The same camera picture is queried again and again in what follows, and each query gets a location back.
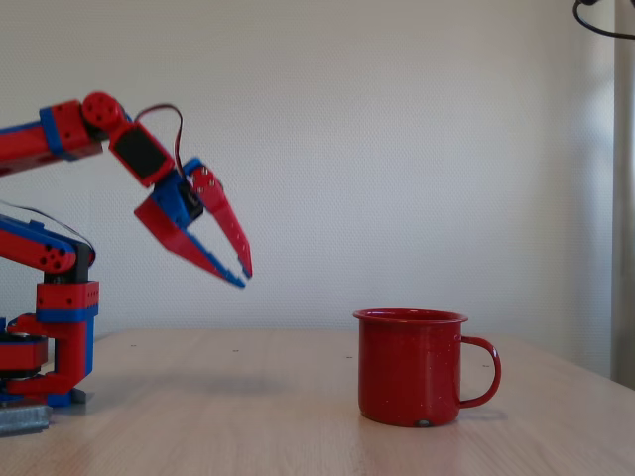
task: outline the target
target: table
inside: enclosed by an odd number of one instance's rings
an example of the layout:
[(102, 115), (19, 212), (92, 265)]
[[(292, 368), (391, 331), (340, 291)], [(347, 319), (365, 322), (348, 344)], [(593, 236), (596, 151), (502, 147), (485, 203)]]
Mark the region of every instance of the table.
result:
[[(359, 414), (357, 334), (135, 330), (95, 344), (85, 408), (0, 438), (3, 475), (635, 474), (635, 393), (507, 336), (484, 407), (435, 428)], [(493, 375), (463, 346), (462, 396)]]

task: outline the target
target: black wire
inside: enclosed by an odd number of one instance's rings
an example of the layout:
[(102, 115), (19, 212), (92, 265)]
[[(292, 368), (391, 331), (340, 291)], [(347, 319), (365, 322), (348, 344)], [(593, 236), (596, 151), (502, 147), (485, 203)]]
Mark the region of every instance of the black wire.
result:
[(580, 5), (580, 1), (576, 0), (575, 4), (573, 5), (573, 15), (575, 16), (575, 19), (577, 20), (578, 23), (580, 23), (583, 27), (590, 29), (592, 32), (596, 32), (599, 35), (602, 35), (604, 37), (610, 37), (610, 38), (618, 38), (621, 40), (635, 40), (635, 35), (627, 35), (625, 33), (614, 33), (614, 32), (608, 32), (606, 30), (602, 30), (601, 28), (597, 28), (589, 23), (587, 23), (583, 18), (580, 17), (579, 13), (577, 12), (577, 8)]
[(181, 114), (181, 111), (179, 110), (179, 108), (175, 106), (174, 104), (169, 104), (169, 103), (157, 104), (157, 105), (148, 107), (147, 109), (144, 109), (139, 114), (137, 114), (137, 117), (135, 117), (134, 122), (138, 122), (142, 116), (145, 116), (149, 112), (154, 112), (161, 109), (172, 109), (177, 114), (179, 114), (179, 131), (177, 131), (177, 138), (175, 139), (175, 159), (177, 161), (177, 169), (179, 170), (179, 174), (181, 174), (181, 177), (185, 178), (186, 174), (183, 172), (183, 165), (181, 163), (181, 155), (179, 154), (179, 148), (181, 147), (181, 132), (183, 131), (183, 114)]
[(38, 213), (39, 215), (42, 215), (42, 216), (44, 216), (46, 218), (49, 218), (51, 221), (53, 221), (56, 224), (58, 224), (59, 226), (61, 226), (63, 229), (65, 229), (69, 233), (72, 233), (73, 235), (78, 236), (83, 241), (85, 241), (86, 244), (90, 247), (90, 251), (92, 252), (92, 261), (90, 262), (90, 264), (94, 263), (95, 259), (97, 258), (97, 252), (95, 251), (95, 247), (92, 246), (92, 243), (90, 243), (90, 240), (88, 240), (88, 238), (86, 238), (85, 236), (81, 235), (79, 232), (77, 232), (77, 231), (73, 230), (72, 228), (70, 228), (65, 223), (62, 223), (61, 221), (53, 218), (52, 216), (48, 215), (44, 211), (38, 210), (37, 208), (31, 208), (30, 206), (15, 205), (13, 203), (9, 203), (8, 201), (2, 200), (2, 199), (0, 199), (0, 203), (2, 203), (3, 205), (6, 205), (6, 206), (11, 206), (13, 208), (18, 208), (20, 210), (26, 210), (26, 211), (31, 211), (33, 213)]

